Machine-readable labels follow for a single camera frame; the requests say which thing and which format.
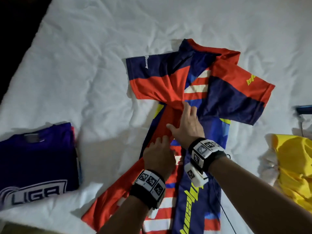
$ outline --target bed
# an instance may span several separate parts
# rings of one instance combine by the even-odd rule
[[[292,106],[311,104],[311,9],[312,0],[52,0],[0,105],[0,140],[71,122],[83,184],[0,218],[95,233],[80,218],[138,159],[157,106],[135,98],[125,58],[176,51],[184,38],[240,51],[240,67],[276,85],[254,126],[229,131],[228,153],[259,176],[268,135],[296,132]],[[224,193],[221,202],[235,230],[252,233]],[[224,215],[221,232],[232,233]]]

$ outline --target black wire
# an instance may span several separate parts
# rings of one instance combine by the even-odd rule
[[[214,186],[214,181],[215,181],[215,178],[213,178],[213,190],[214,190],[214,192],[216,193],[216,188],[215,188],[215,186]],[[235,231],[235,229],[234,229],[234,227],[233,227],[233,225],[232,225],[232,223],[230,222],[229,218],[227,217],[227,214],[225,213],[225,211],[224,211],[224,209],[223,209],[223,207],[222,207],[222,204],[221,204],[221,202],[220,202],[220,200],[219,200],[219,197],[218,197],[217,195],[216,195],[216,198],[218,199],[218,202],[219,202],[219,204],[220,204],[220,206],[221,206],[221,209],[222,209],[222,211],[224,212],[226,218],[228,219],[228,221],[229,221],[229,223],[230,223],[230,225],[231,225],[231,227],[232,227],[234,233],[237,234],[236,231]]]

